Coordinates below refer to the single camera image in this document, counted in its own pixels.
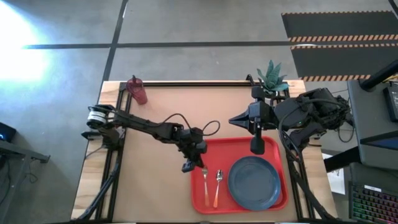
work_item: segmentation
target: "black floor mat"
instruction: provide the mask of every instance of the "black floor mat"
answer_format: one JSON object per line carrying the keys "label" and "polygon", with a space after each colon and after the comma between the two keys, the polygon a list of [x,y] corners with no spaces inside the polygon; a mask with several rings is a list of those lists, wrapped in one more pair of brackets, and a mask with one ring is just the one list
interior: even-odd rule
{"label": "black floor mat", "polygon": [[398,40],[398,20],[391,11],[282,14],[292,42]]}
{"label": "black floor mat", "polygon": [[368,78],[398,59],[398,44],[291,47],[298,77],[305,81]]}

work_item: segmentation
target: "wooden table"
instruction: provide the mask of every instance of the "wooden table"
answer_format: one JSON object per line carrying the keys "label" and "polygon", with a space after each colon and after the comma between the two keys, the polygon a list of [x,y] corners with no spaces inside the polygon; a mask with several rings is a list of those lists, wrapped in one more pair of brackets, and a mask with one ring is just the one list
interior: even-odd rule
{"label": "wooden table", "polygon": [[[291,97],[305,92],[303,81],[289,80],[287,82],[290,85]],[[99,103],[115,105],[119,84],[120,82],[104,82]],[[131,114],[160,122],[170,114],[182,113],[191,126],[200,128],[210,120],[217,119],[221,122],[221,129],[216,135],[208,138],[250,136],[243,128],[228,124],[229,118],[242,113],[248,104],[253,102],[249,87],[146,87],[146,92],[149,102],[144,106],[138,106],[133,100]],[[172,118],[170,122],[184,123],[179,118]],[[171,144],[162,144],[148,134],[128,129],[119,177],[114,222],[295,221],[296,212],[285,151],[281,146],[277,131],[263,131],[263,135],[274,138],[279,144],[285,179],[289,188],[289,202],[282,210],[224,215],[199,214],[192,207],[190,174],[181,173],[180,169],[184,159],[182,154],[177,152],[177,148]],[[91,141],[87,153],[100,145],[101,140]],[[335,204],[320,148],[307,147],[303,151],[303,156],[312,192],[326,210],[336,217]],[[100,150],[85,161],[72,218],[81,215],[98,193],[105,157],[106,151]],[[107,197],[105,208],[109,203]],[[308,214],[301,190],[300,198],[304,214]]]}

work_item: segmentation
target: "red tray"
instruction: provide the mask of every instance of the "red tray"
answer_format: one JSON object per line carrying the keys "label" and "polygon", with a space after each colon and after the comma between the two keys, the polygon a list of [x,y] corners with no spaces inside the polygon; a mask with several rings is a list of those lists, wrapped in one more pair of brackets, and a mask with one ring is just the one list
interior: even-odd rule
{"label": "red tray", "polygon": [[[191,172],[191,197],[193,207],[202,214],[221,214],[251,212],[238,205],[228,190],[228,174],[231,166],[240,158],[246,156],[258,156],[270,162],[278,172],[281,191],[276,203],[267,210],[280,210],[288,201],[288,193],[285,175],[280,160],[278,144],[270,137],[263,136],[266,143],[266,152],[263,155],[254,155],[250,151],[252,137],[207,139],[207,153],[202,155],[203,162],[207,165],[207,189],[209,193],[210,207],[205,206],[205,184],[203,174],[199,167]],[[217,180],[217,170],[224,173],[218,190],[218,208],[213,208]]]}

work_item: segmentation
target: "keyboard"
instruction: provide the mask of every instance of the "keyboard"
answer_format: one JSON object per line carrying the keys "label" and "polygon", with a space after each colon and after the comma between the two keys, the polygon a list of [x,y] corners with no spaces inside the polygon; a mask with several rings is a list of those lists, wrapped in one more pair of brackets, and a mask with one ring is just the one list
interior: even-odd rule
{"label": "keyboard", "polygon": [[367,223],[398,223],[398,194],[350,183],[349,198],[351,219]]}

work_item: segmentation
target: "table leg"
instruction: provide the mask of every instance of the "table leg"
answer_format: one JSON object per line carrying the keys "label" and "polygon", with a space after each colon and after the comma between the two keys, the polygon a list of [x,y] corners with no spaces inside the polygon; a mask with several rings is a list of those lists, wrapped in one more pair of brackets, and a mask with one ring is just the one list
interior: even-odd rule
{"label": "table leg", "polygon": [[326,172],[331,172],[343,167],[350,165],[352,162],[361,163],[361,157],[359,156],[358,146],[348,149],[345,152],[341,152],[330,158],[323,160],[326,167]]}

